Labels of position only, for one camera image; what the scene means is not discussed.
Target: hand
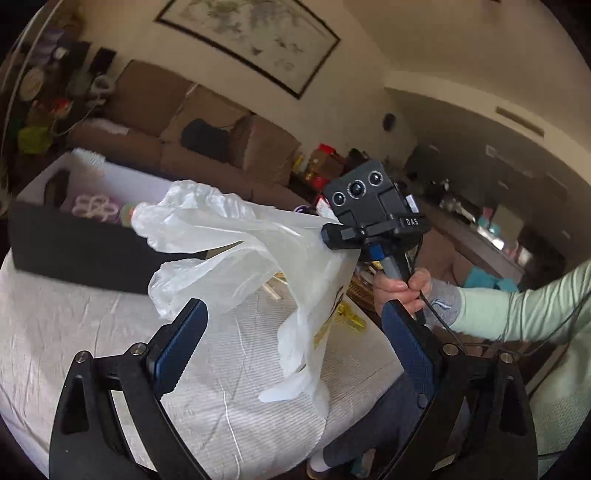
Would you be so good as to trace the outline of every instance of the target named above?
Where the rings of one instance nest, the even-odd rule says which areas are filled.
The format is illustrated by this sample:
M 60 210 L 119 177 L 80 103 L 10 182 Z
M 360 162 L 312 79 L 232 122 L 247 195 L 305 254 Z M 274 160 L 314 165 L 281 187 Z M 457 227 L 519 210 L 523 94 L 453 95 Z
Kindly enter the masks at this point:
M 431 288 L 431 274 L 425 268 L 418 268 L 408 281 L 408 285 L 402 280 L 393 280 L 378 272 L 374 276 L 375 311 L 382 316 L 387 302 L 399 300 L 407 312 L 413 314 L 425 306 L 425 302 L 418 298 L 419 292 L 422 291 L 429 298 Z

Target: picture frame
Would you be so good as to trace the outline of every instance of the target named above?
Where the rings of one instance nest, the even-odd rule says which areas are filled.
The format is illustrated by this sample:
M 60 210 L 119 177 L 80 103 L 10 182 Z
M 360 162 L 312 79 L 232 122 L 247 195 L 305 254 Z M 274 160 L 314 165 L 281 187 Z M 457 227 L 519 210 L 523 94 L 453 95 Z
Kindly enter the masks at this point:
M 154 21 L 221 50 L 297 99 L 340 43 L 299 0 L 170 0 Z

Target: person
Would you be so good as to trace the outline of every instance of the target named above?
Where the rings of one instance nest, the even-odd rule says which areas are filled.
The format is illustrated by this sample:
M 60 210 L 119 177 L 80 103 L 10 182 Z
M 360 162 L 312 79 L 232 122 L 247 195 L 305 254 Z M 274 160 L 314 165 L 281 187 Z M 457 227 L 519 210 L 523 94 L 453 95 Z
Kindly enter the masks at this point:
M 530 395 L 537 439 L 538 476 L 543 475 L 574 438 L 591 408 L 591 260 L 536 291 L 506 293 L 487 288 L 459 288 L 417 269 L 408 281 L 379 273 L 374 277 L 374 303 L 399 300 L 409 313 L 425 308 L 423 292 L 441 319 L 458 333 L 495 342 L 512 340 L 568 344 L 565 353 Z M 437 319 L 425 309 L 429 325 Z M 326 472 L 385 442 L 402 447 L 422 408 L 410 379 L 403 374 L 373 409 L 308 463 L 308 474 Z M 469 422 L 460 414 L 452 437 Z

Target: round black wall object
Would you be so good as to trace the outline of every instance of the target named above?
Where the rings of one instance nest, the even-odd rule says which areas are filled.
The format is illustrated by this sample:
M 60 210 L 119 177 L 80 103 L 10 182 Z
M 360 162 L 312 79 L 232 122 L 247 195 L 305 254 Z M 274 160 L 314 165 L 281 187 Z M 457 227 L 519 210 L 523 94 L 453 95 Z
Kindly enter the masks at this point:
M 386 132 L 391 132 L 396 126 L 396 116 L 393 113 L 386 113 L 384 116 L 383 127 Z

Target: blue gripper pad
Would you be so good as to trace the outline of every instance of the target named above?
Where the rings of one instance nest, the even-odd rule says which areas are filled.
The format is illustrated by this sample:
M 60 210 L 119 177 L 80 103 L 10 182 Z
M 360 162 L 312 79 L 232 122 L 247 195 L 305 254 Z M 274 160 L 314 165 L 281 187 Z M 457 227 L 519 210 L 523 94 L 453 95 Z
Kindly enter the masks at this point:
M 175 389 L 207 327 L 207 307 L 201 300 L 191 302 L 171 324 L 175 326 L 177 321 L 182 322 L 154 365 L 156 398 L 161 398 L 165 393 Z
M 436 392 L 433 363 L 391 302 L 384 306 L 382 329 L 390 340 L 404 371 L 413 382 L 417 393 L 426 395 L 431 401 Z

